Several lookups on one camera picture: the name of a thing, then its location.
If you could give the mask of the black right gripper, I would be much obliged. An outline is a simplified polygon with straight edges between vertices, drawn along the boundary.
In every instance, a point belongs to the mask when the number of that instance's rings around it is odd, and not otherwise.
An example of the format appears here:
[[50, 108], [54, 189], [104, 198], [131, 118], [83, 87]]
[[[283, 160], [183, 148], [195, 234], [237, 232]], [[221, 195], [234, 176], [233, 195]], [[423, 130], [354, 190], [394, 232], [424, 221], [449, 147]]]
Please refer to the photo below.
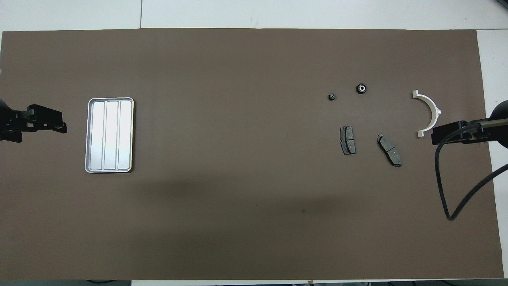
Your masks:
[[508, 147], [508, 102], [505, 100], [493, 109], [490, 117], [475, 121], [456, 121], [432, 129], [432, 145], [439, 145], [449, 134], [446, 144], [473, 144], [497, 141]]

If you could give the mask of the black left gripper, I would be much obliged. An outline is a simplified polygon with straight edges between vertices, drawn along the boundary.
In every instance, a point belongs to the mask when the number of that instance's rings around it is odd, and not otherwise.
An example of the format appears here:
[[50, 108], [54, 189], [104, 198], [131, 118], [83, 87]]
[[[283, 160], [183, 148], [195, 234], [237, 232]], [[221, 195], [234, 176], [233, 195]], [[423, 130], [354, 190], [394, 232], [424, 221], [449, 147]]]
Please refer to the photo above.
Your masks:
[[67, 133], [67, 124], [63, 122], [62, 112], [41, 105], [31, 104], [27, 110], [11, 109], [4, 100], [0, 100], [0, 139], [21, 143], [22, 132], [50, 130]]

